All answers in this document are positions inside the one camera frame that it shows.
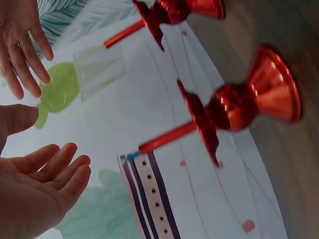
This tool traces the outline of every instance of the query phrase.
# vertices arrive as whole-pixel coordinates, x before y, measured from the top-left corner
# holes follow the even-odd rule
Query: palm
[[[0,107],[0,144],[6,140],[4,132],[19,132],[35,122],[30,109]],[[14,118],[8,117],[14,112]],[[0,214],[8,226],[14,225],[11,231],[18,234],[17,238],[40,235],[58,224],[75,205],[90,177],[88,156],[80,156],[70,164],[76,150],[73,143],[62,149],[52,144],[25,157],[0,158]]]
[[[31,42],[29,32],[39,45],[48,60],[53,59],[53,53],[42,30],[36,0],[2,0],[4,1],[5,17],[0,21],[3,39],[0,35],[0,66],[3,76],[16,97],[23,97],[23,90],[16,77],[19,76],[24,87],[35,97],[41,95],[41,90],[33,79],[27,64],[43,83],[48,83],[50,77],[37,56]]]

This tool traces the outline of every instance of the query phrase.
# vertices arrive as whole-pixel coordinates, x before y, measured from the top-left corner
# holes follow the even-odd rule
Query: red dot
[[[179,163],[179,165],[180,165],[181,167],[186,167],[186,162],[185,162],[185,160],[182,160],[182,161]]]
[[[219,168],[219,169],[224,168],[224,163],[223,163],[223,162],[219,162],[219,163],[218,163],[218,168]]]
[[[242,225],[242,228],[244,229],[245,233],[249,233],[255,229],[255,223],[252,220],[247,220]]]

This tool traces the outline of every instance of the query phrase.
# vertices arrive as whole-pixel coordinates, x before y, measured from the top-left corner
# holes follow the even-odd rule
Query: paper sheet
[[[137,19],[134,16],[114,23],[71,46],[60,45],[55,60],[45,62],[45,66],[74,66],[79,92],[70,94],[70,104],[65,104],[63,94],[47,101],[53,108],[62,101],[63,109],[51,112],[47,106],[41,129],[33,127],[7,141],[3,157],[72,141],[78,144],[77,155],[92,158],[92,177],[79,203],[56,229],[40,238],[139,239],[141,231],[117,156],[134,152],[139,143],[190,120],[175,82],[177,77],[204,103],[223,84],[186,23],[163,27],[166,53],[158,49],[146,29],[110,50],[102,47],[104,39]],[[93,57],[80,57],[92,49],[96,49]],[[69,83],[72,76],[66,85],[74,86]],[[54,83],[49,90],[55,91]],[[0,104],[18,103],[7,87],[0,91]],[[35,106],[40,100],[27,94],[20,103]],[[287,238],[270,180],[249,131],[237,135],[219,132],[218,137],[217,158],[224,164],[219,170],[211,164],[197,133],[155,152],[180,237]]]

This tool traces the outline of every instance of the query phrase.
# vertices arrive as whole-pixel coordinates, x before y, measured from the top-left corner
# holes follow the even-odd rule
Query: red candlestick holder
[[[288,123],[295,123],[301,117],[301,99],[291,71],[282,58],[265,45],[258,49],[245,82],[220,87],[205,107],[196,94],[184,89],[180,80],[177,83],[192,121],[140,145],[140,153],[148,153],[198,130],[213,163],[218,167],[216,129],[241,131],[258,115]]]
[[[175,25],[185,21],[190,13],[197,13],[216,19],[225,18],[223,0],[155,0],[151,8],[145,2],[132,0],[142,20],[104,42],[106,48],[111,47],[125,37],[146,26],[159,47],[164,51],[161,39],[163,33],[160,24]]]

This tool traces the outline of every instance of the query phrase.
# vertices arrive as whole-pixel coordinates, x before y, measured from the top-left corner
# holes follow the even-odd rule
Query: wooden surface
[[[250,130],[272,181],[289,239],[319,238],[319,0],[225,0],[226,19],[191,15],[191,26],[227,82],[241,82],[261,43],[296,77],[303,118],[258,118]]]

